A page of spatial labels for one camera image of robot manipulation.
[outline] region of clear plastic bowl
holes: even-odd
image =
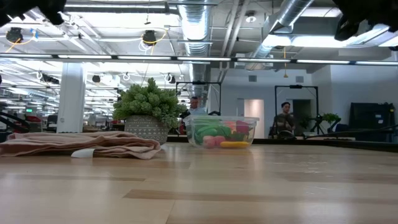
[[[212,148],[240,148],[251,146],[259,118],[237,116],[190,115],[183,121],[189,143]]]

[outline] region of man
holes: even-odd
[[[293,116],[290,115],[290,103],[282,103],[282,113],[275,117],[277,131],[290,131],[292,132],[296,127],[294,126]]]
[[[192,115],[207,115],[207,111],[199,107],[199,99],[196,96],[191,97],[191,107],[188,111]]]

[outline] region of patterned plant pot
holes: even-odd
[[[133,115],[126,120],[124,131],[143,139],[153,139],[160,144],[167,141],[169,129],[153,116]]]

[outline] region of tan cloth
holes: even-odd
[[[73,151],[92,148],[94,156],[151,159],[161,150],[159,142],[138,138],[122,131],[53,134],[14,133],[0,144],[0,156],[33,155],[46,151]]]

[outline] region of ductwork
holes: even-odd
[[[210,7],[197,5],[180,5],[178,6],[181,15],[182,31],[185,40],[207,40]],[[206,57],[209,54],[209,45],[194,43],[185,44],[185,50],[189,56]],[[191,81],[207,81],[205,75],[207,70],[206,64],[191,63],[189,65]],[[192,95],[202,97],[202,104],[206,104],[206,94],[203,92],[203,86],[192,86]]]
[[[267,36],[273,32],[291,33],[293,31],[294,22],[303,14],[303,12],[311,5],[314,0],[285,0],[280,6],[280,11],[269,16],[262,29],[264,40],[255,52],[251,54],[251,58],[265,58],[275,46],[267,44]],[[246,70],[255,70],[258,63],[247,63]]]

